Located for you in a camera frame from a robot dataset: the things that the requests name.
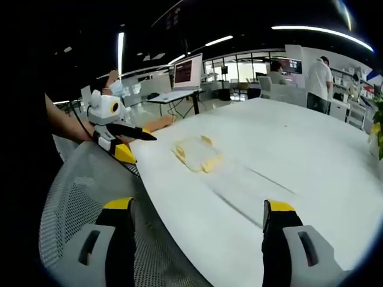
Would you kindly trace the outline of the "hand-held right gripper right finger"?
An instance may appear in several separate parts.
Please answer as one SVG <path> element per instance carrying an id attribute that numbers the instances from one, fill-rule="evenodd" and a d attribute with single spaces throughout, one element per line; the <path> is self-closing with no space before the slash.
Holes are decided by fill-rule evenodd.
<path id="1" fill-rule="evenodd" d="M 264 201 L 263 286 L 338 286 L 349 275 L 333 246 L 283 201 Z"/>

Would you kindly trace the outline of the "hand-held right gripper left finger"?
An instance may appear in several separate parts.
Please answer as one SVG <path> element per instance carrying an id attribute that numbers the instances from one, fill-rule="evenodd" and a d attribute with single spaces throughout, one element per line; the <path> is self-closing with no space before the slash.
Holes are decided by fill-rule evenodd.
<path id="1" fill-rule="evenodd" d="M 65 245 L 58 263 L 62 286 L 134 286 L 134 199 L 107 203 L 94 224 L 84 225 Z"/>

